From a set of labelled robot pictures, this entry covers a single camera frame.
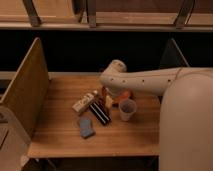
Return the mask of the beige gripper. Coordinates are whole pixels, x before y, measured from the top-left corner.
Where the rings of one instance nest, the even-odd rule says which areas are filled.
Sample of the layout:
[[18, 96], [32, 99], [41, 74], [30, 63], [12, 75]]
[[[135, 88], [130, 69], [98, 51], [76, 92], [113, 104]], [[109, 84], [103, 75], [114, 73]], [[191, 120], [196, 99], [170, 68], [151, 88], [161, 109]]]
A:
[[[115, 98], [120, 96], [124, 92], [124, 89], [108, 88], [107, 91], [113, 98]], [[113, 99], [109, 95], [107, 95], [105, 98], [105, 107], [107, 109], [110, 109], [112, 105], [113, 105]]]

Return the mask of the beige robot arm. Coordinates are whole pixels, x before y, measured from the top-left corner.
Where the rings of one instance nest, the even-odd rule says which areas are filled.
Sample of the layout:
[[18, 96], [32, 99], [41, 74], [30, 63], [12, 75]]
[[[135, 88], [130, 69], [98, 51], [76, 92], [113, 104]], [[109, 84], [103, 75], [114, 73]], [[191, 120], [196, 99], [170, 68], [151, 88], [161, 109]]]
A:
[[128, 73], [122, 61], [114, 60], [100, 82], [114, 96], [130, 89], [162, 98], [159, 171], [213, 171], [213, 68]]

